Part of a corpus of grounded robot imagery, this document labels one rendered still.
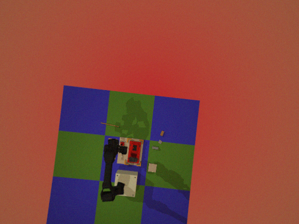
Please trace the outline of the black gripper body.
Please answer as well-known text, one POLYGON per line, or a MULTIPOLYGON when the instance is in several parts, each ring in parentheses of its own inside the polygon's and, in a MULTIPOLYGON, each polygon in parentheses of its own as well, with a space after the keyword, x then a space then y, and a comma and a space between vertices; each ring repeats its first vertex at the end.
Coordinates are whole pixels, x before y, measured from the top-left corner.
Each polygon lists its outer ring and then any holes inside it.
MULTIPOLYGON (((105 152, 106 148, 108 148, 108 145, 105 145, 105 146, 104 146, 104 152, 105 152)), ((118 154, 118 152, 121 151, 122 154, 125 154, 125 155, 126 155, 126 154, 127 154, 127 149, 128 149, 128 147, 126 147, 126 146, 123 146, 123 147, 120 147, 120 148, 118 147, 118 148, 116 148, 116 150, 117 150, 117 154, 118 154)), ((117 155, 117 154, 116 154, 116 155, 117 155)))

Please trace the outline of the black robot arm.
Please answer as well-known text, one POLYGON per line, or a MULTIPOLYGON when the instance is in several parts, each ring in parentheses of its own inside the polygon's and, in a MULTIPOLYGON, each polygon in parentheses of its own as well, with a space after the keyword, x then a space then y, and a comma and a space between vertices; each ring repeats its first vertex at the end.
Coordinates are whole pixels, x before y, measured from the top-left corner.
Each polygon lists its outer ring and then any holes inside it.
POLYGON ((116 186, 111 184, 112 168, 117 154, 116 148, 118 147, 120 147, 118 139, 108 139, 108 148, 106 148, 103 155, 105 161, 104 182, 101 191, 103 202, 113 201, 116 195, 123 195, 124 193, 125 183, 117 182, 116 186), (110 191, 103 192, 104 189, 110 189, 110 191))

